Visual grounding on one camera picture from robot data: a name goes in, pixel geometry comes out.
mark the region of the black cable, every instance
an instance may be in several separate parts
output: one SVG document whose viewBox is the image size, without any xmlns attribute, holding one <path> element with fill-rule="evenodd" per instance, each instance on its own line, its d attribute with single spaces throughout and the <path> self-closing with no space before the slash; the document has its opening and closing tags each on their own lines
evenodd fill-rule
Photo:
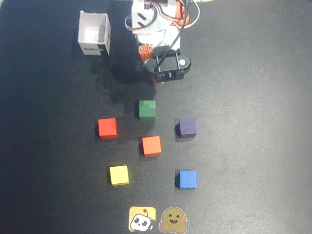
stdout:
<svg viewBox="0 0 312 234">
<path fill-rule="evenodd" d="M 160 67 L 160 65 L 164 62 L 165 58 L 167 57 L 168 53 L 171 51 L 172 47 L 175 45 L 176 41 L 179 39 L 179 37 L 181 36 L 182 32 L 183 32 L 183 29 L 185 27 L 185 24 L 186 24 L 186 18 L 188 17 L 189 15 L 189 4 L 187 4 L 187 2 L 189 3 L 190 1 L 189 0 L 185 0 L 185 16 L 184 16 L 184 19 L 183 19 L 183 23 L 182 23 L 182 26 L 181 26 L 181 29 L 177 35 L 177 37 L 175 38 L 174 42 L 172 42 L 171 46 L 166 50 L 166 52 L 163 54 L 161 60 L 159 61 L 158 65 L 156 66 L 156 68 L 154 69 L 154 73 L 158 70 L 158 67 Z"/>
<path fill-rule="evenodd" d="M 158 8 L 158 10 L 159 10 L 160 16 L 164 17 L 165 19 L 180 20 L 180 19 L 178 19 L 178 18 L 176 18 L 176 17 L 171 17 L 171 16 L 167 15 L 166 13 L 164 13 L 163 10 L 162 10 L 162 8 L 161 8 L 161 5 L 160 5 L 158 2 L 153 1 L 153 2 L 151 3 L 151 5 L 152 5 L 152 6 L 156 6 L 156 7 Z"/>
</svg>

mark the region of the yellow sticker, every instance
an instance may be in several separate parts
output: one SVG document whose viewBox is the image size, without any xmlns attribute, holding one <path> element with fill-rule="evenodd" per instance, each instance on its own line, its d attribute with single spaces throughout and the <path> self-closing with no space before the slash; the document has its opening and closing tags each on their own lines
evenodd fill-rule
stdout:
<svg viewBox="0 0 312 234">
<path fill-rule="evenodd" d="M 133 206 L 129 211 L 129 230 L 132 232 L 145 232 L 153 229 L 156 221 L 154 207 Z"/>
</svg>

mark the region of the wooden block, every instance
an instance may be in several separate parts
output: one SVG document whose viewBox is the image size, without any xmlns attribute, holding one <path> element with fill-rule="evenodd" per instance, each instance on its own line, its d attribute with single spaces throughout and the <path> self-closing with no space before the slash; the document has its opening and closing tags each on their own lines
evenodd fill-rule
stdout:
<svg viewBox="0 0 312 234">
<path fill-rule="evenodd" d="M 156 101 L 140 101 L 139 102 L 139 119 L 155 120 L 156 119 Z"/>
<path fill-rule="evenodd" d="M 195 137 L 197 133 L 196 119 L 194 118 L 181 118 L 179 120 L 179 136 L 181 138 Z"/>
<path fill-rule="evenodd" d="M 129 184 L 127 166 L 110 167 L 111 183 L 113 186 Z"/>
<path fill-rule="evenodd" d="M 197 188 L 197 172 L 196 171 L 180 171 L 180 189 Z"/>
<path fill-rule="evenodd" d="M 161 154 L 160 136 L 144 137 L 143 151 L 144 156 L 156 156 Z"/>
<path fill-rule="evenodd" d="M 98 120 L 98 133 L 102 139 L 118 138 L 117 123 L 115 118 L 103 118 Z"/>
</svg>

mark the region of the blue block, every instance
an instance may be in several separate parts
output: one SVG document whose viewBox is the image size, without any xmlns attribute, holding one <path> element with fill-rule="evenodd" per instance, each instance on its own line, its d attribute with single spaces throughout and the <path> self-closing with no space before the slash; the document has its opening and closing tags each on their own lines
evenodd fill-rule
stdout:
<svg viewBox="0 0 312 234">
<path fill-rule="evenodd" d="M 180 189 L 195 189 L 197 187 L 196 171 L 180 171 Z"/>
</svg>

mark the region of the yellow block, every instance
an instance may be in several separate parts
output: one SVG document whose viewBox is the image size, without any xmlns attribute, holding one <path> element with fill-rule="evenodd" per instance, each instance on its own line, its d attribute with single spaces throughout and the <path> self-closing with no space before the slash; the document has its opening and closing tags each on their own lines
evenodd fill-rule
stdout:
<svg viewBox="0 0 312 234">
<path fill-rule="evenodd" d="M 113 186 L 129 184 L 127 166 L 110 167 L 111 183 Z"/>
</svg>

